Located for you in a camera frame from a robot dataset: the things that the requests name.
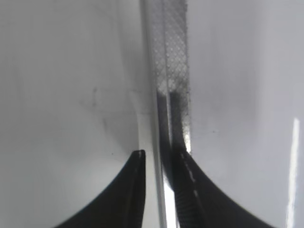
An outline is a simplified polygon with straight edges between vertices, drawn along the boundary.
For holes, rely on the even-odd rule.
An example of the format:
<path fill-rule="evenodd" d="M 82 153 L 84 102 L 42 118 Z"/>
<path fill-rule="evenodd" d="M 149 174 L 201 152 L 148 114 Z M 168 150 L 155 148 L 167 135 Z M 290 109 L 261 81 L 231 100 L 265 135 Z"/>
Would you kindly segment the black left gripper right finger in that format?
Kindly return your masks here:
<path fill-rule="evenodd" d="M 184 150 L 172 154 L 172 186 L 181 228 L 269 228 L 220 190 Z"/>

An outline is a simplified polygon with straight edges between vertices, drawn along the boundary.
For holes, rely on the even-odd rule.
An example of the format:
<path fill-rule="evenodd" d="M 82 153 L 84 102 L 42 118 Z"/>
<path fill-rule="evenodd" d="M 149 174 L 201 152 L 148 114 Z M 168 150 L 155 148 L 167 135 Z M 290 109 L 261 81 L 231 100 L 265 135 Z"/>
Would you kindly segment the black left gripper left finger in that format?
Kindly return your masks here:
<path fill-rule="evenodd" d="M 141 228 L 145 207 L 145 151 L 132 152 L 114 180 L 59 228 Z"/>

